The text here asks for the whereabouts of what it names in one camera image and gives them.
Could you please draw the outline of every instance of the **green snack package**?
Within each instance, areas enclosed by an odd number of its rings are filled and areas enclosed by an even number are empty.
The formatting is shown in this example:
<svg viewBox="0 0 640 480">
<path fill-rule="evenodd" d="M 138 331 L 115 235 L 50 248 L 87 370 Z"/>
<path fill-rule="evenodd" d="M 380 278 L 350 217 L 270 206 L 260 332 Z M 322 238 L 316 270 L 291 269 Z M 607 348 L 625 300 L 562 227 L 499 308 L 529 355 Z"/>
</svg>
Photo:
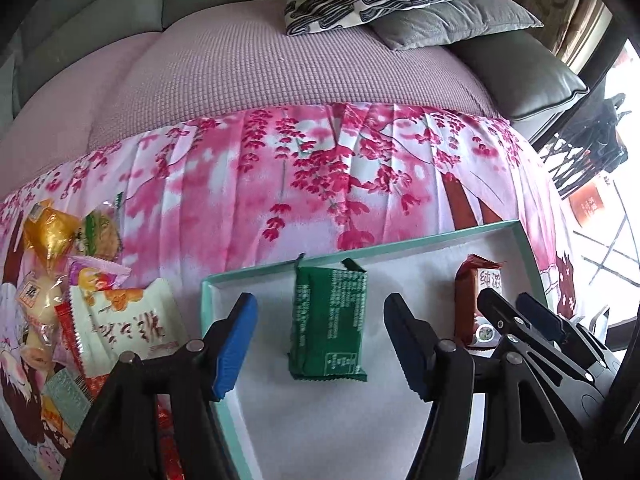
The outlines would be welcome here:
<svg viewBox="0 0 640 480">
<path fill-rule="evenodd" d="M 346 270 L 296 264 L 289 371 L 294 379 L 366 381 L 360 347 L 367 273 L 350 258 Z"/>
</svg>

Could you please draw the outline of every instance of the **curtain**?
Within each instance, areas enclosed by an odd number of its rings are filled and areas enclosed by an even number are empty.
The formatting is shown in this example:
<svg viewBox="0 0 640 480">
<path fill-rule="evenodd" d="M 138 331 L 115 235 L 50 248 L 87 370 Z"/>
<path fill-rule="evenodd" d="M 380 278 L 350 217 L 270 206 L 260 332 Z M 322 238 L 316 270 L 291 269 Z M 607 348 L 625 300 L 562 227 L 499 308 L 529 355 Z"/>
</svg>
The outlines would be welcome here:
<svg viewBox="0 0 640 480">
<path fill-rule="evenodd" d="M 513 0 L 534 14 L 542 28 L 531 28 L 529 32 L 562 61 L 571 65 L 587 47 L 594 33 L 600 37 L 610 21 L 610 13 L 601 0 Z"/>
</svg>

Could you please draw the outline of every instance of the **green and clear snack package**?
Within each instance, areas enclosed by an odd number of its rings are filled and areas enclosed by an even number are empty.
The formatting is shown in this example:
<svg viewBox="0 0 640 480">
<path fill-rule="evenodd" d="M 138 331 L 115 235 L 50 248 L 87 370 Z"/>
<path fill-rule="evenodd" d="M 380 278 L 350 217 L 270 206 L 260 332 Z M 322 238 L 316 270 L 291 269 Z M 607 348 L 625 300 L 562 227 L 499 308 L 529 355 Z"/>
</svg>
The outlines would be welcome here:
<svg viewBox="0 0 640 480">
<path fill-rule="evenodd" d="M 295 379 L 366 381 L 360 365 L 367 273 L 350 258 L 345 269 L 296 264 L 289 371 Z"/>
</svg>

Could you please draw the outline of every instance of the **white package with chinese characters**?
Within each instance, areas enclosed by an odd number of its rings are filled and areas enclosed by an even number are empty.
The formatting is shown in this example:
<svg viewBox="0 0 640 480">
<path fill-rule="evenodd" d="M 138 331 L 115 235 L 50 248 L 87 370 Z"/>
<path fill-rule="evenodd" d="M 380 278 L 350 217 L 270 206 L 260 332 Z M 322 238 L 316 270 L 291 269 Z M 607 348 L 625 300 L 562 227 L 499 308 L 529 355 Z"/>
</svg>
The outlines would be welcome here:
<svg viewBox="0 0 640 480">
<path fill-rule="evenodd" d="M 187 342 L 166 280 L 158 278 L 144 291 L 133 294 L 134 290 L 94 292 L 94 304 L 88 306 L 80 288 L 70 287 L 86 377 L 110 373 L 125 350 L 135 352 L 141 359 L 150 359 L 172 354 Z"/>
</svg>

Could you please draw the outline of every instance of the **gold wrapper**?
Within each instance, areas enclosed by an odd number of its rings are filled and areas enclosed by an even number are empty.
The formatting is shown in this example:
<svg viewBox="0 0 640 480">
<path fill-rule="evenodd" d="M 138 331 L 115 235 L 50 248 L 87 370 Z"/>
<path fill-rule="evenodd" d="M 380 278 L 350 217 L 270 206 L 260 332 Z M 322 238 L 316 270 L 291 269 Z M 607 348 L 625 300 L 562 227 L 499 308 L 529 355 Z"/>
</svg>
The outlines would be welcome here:
<svg viewBox="0 0 640 480">
<path fill-rule="evenodd" d="M 57 261 L 71 248 L 80 220 L 50 207 L 49 201 L 37 203 L 24 221 L 24 244 L 52 272 Z"/>
</svg>

